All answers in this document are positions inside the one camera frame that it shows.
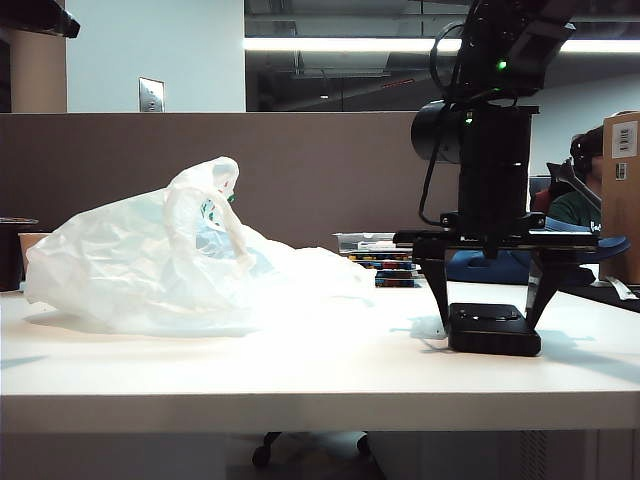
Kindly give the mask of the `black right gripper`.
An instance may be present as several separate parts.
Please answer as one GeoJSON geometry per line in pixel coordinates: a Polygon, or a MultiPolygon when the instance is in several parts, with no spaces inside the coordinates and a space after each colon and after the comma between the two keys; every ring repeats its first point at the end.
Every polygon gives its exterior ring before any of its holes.
{"type": "Polygon", "coordinates": [[[549,231],[545,215],[527,210],[526,173],[472,172],[459,178],[458,209],[443,213],[442,229],[400,230],[393,243],[414,249],[436,300],[444,332],[449,333],[449,302],[444,249],[417,249],[439,244],[455,250],[533,250],[526,298],[526,324],[534,330],[545,307],[579,263],[569,250],[594,250],[590,232],[549,231]]]}

